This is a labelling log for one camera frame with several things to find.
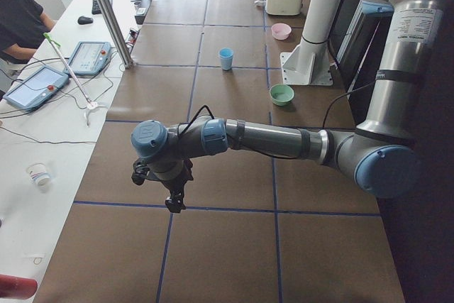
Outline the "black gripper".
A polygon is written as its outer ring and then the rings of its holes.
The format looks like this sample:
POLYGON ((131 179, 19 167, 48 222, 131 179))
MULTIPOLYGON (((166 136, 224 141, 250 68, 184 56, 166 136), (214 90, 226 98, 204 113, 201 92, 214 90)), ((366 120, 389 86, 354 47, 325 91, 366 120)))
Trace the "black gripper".
POLYGON ((165 173, 165 179, 162 183, 170 191, 171 195, 171 197, 166 198, 165 205, 172 213, 186 209, 184 204, 184 186, 188 181, 194 180, 192 168, 193 163, 191 160, 181 160, 177 161, 174 167, 165 173))

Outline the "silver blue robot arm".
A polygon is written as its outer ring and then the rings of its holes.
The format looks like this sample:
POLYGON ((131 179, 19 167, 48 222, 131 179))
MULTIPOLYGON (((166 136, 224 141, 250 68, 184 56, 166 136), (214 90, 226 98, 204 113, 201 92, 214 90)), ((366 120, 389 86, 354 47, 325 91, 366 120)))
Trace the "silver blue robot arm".
POLYGON ((401 196, 435 184, 430 157, 449 147, 453 115, 426 88, 428 66, 445 33, 453 0, 362 0, 364 13, 391 18, 380 66, 371 82, 365 118, 353 128, 329 126, 330 109, 316 105, 317 122, 265 125, 214 116, 203 106, 191 121, 164 126, 139 123, 131 135, 138 159, 132 180, 158 182, 169 191, 172 213, 184 208, 192 160, 246 150, 300 165, 304 160, 333 169, 372 199, 401 196))

